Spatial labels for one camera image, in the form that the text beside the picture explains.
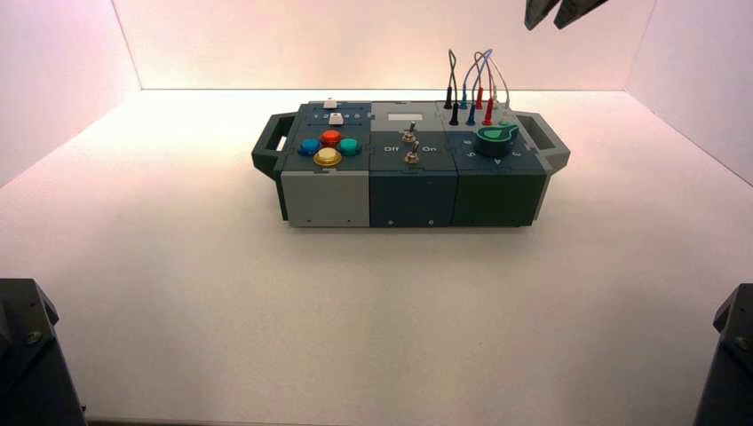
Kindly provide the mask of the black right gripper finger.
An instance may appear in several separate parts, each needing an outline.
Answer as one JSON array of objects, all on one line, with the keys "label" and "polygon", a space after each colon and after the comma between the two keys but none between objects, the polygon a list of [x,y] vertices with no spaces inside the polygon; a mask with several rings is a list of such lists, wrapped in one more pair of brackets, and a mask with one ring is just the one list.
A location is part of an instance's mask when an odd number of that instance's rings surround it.
[{"label": "black right gripper finger", "polygon": [[606,2],[607,0],[562,0],[554,25],[557,29],[563,29]]},{"label": "black right gripper finger", "polygon": [[559,0],[527,0],[524,25],[533,30],[559,3]]}]

